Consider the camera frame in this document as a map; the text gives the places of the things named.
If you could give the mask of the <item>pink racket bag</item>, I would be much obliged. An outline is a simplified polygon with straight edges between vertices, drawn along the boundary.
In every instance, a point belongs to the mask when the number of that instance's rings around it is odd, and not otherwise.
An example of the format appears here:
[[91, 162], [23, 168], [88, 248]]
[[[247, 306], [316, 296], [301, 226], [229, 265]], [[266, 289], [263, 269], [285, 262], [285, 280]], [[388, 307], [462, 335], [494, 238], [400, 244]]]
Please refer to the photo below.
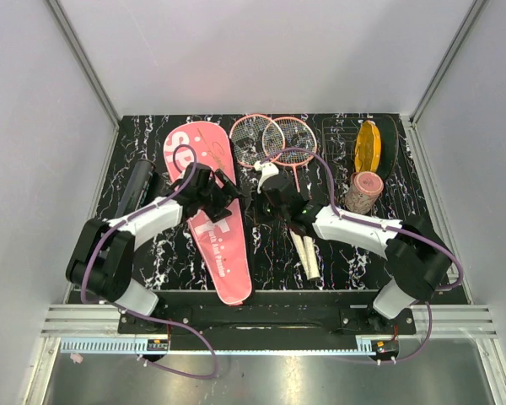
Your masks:
[[[164, 141], [163, 156], [172, 181], [180, 177], [194, 157], [236, 181], [229, 138], [215, 123], [194, 121], [177, 127]], [[188, 225], [219, 299], [226, 305], [240, 305], [250, 296], [252, 282], [240, 202], [233, 200], [229, 210], [231, 215], [217, 223], [201, 211], [188, 220]]]

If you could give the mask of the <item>black shuttlecock tube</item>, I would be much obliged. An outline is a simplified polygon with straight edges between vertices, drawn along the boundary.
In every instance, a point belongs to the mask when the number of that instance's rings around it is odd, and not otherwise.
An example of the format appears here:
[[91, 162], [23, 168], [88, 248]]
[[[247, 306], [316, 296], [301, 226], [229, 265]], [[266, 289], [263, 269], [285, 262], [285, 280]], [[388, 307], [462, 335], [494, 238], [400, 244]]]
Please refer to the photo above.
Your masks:
[[120, 218], [133, 213], [148, 204], [158, 182], [159, 174], [156, 171], [156, 164], [148, 159], [140, 159], [133, 167], [115, 217]]

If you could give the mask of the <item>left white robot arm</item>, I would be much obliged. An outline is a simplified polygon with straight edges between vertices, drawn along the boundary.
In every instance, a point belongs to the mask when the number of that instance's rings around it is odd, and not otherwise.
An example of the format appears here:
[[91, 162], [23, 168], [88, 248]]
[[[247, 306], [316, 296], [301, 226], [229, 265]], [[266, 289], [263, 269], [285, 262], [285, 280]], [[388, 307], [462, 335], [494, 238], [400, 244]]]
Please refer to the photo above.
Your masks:
[[190, 164], [185, 174], [151, 203], [117, 219], [90, 219], [82, 228], [66, 269], [66, 279], [136, 314], [136, 324], [148, 334], [165, 323], [159, 297], [132, 278], [138, 247], [158, 233], [202, 211], [214, 220], [231, 215], [230, 205], [243, 194], [223, 173], [203, 164]]

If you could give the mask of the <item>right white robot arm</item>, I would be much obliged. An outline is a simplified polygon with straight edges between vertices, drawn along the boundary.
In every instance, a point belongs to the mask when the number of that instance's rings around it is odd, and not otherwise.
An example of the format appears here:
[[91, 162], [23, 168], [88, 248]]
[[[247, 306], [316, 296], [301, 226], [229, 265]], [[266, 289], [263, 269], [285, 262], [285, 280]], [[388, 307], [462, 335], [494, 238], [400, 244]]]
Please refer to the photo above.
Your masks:
[[433, 228], [417, 215], [405, 221], [375, 219], [307, 201], [281, 174], [262, 175], [257, 195], [263, 219], [278, 219], [300, 237], [338, 241], [386, 260], [392, 278], [366, 313], [367, 327], [373, 333], [387, 333], [403, 309], [430, 300], [455, 262]]

